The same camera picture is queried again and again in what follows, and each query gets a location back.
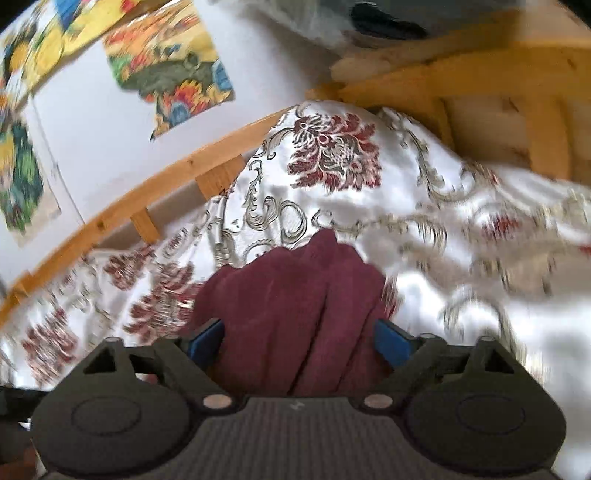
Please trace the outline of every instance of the paper print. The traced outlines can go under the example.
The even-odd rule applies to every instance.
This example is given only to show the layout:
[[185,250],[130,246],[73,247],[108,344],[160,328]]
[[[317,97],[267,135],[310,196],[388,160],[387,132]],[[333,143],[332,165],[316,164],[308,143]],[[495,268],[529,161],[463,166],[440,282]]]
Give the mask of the paper print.
[[120,87],[155,103],[152,140],[233,98],[232,84],[190,0],[114,30],[104,44]]
[[20,247],[60,214],[20,119],[5,122],[0,132],[0,210]]
[[40,0],[0,36],[2,87],[15,109],[23,97],[67,56],[112,28],[135,7],[165,0]]

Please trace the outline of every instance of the floral patterned bedspread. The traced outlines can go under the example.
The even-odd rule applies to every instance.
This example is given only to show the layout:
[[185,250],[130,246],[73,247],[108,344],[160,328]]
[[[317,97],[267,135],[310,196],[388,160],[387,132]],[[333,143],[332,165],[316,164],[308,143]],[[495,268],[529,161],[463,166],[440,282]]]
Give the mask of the floral patterned bedspread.
[[240,268],[330,228],[388,277],[391,320],[409,332],[468,344],[498,336],[567,417],[557,473],[584,479],[590,214],[588,189],[465,163],[389,109],[304,103],[172,238],[93,251],[15,311],[2,330],[2,381],[50,389],[106,336],[142,345],[174,333],[221,265]]

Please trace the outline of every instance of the maroon cloth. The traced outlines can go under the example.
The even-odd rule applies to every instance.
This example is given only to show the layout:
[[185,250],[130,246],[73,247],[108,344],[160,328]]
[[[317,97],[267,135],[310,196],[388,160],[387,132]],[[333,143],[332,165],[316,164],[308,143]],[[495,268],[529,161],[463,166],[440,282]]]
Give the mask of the maroon cloth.
[[197,295],[190,329],[212,317],[226,336],[212,377],[234,394],[363,394],[390,372],[374,351],[384,276],[331,230],[222,267]]

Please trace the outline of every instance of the blue plastic part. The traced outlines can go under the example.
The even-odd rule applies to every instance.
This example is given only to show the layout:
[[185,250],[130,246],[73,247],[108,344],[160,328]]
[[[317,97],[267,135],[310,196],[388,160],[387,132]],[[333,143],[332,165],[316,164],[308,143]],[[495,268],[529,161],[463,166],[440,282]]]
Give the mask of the blue plastic part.
[[384,320],[375,323],[374,348],[392,368],[404,365],[415,351],[414,345]]
[[205,370],[215,360],[224,334],[223,322],[218,320],[189,343],[187,355],[201,370]]

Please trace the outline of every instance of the wooden slat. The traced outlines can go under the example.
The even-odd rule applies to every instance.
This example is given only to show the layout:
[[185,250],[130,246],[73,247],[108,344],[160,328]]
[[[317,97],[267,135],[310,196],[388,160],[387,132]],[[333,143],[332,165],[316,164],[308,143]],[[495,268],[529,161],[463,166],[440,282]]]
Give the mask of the wooden slat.
[[450,150],[455,150],[456,147],[453,141],[452,126],[450,125],[449,116],[443,99],[433,99],[433,115],[437,121],[437,132],[442,143]]
[[336,100],[339,101],[339,90],[345,86],[344,83],[330,82],[318,85],[306,91],[307,100]]
[[222,190],[230,188],[232,182],[244,169],[244,158],[238,155],[223,165],[198,176],[195,181],[206,200],[219,195]]
[[526,97],[519,102],[519,110],[525,116],[531,169],[552,179],[570,180],[569,133],[560,101],[554,97]]
[[508,48],[466,53],[429,65],[434,96],[558,96],[591,100],[591,49]]
[[[27,284],[27,291],[33,292],[50,281],[58,272],[65,270],[81,255],[100,243],[110,232],[129,221],[131,216],[141,209],[162,199],[188,182],[194,181],[196,177],[205,172],[258,147],[284,112],[285,110],[273,113],[200,148],[125,194],[80,228],[32,274],[27,273],[26,276],[32,278]],[[13,301],[5,301],[2,305],[0,326],[7,320],[13,307]]]
[[336,82],[353,83],[424,61],[459,53],[518,46],[590,47],[591,30],[557,1],[526,2],[519,10],[495,12],[482,22],[426,40],[348,55],[331,67]]
[[160,241],[160,232],[154,225],[147,208],[134,213],[131,216],[131,223],[134,224],[135,230],[147,244],[155,244]]
[[439,119],[428,85],[425,65],[409,67],[364,82],[345,86],[339,96],[362,108],[389,106],[413,116],[429,130],[439,130]]

